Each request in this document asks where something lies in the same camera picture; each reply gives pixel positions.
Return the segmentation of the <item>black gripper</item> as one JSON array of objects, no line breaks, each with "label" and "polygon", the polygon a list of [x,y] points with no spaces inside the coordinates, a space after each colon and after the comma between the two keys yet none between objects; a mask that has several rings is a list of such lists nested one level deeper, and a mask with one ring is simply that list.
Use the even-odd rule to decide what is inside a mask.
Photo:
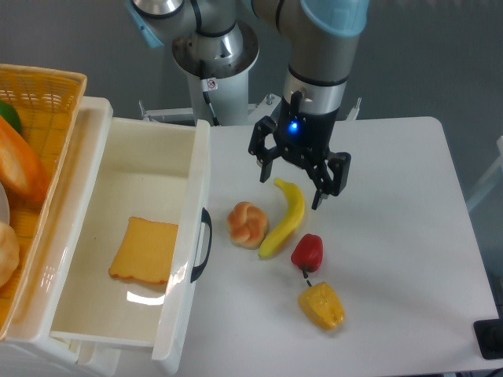
[{"label": "black gripper", "polygon": [[[269,179],[273,161],[279,156],[307,170],[315,186],[311,209],[317,210],[324,199],[338,196],[345,189],[351,154],[329,149],[339,110],[324,114],[302,112],[303,100],[303,93],[298,90],[289,101],[283,98],[277,124],[267,115],[262,117],[254,125],[248,153],[256,157],[262,183]],[[268,136],[274,136],[276,145],[272,148],[266,147]]]}]

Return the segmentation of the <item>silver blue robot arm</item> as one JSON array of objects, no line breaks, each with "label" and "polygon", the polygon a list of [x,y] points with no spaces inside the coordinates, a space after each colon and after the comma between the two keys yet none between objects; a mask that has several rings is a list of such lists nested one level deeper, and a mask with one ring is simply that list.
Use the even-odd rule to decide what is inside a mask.
[{"label": "silver blue robot arm", "polygon": [[[269,178],[275,159],[307,172],[313,205],[338,196],[351,157],[329,148],[351,72],[366,1],[250,1],[248,8],[292,47],[279,115],[254,123],[248,151]],[[234,1],[129,1],[127,9],[147,43],[171,48],[189,84],[193,118],[213,126],[244,125],[248,73],[259,55],[253,29],[237,18]]]}]

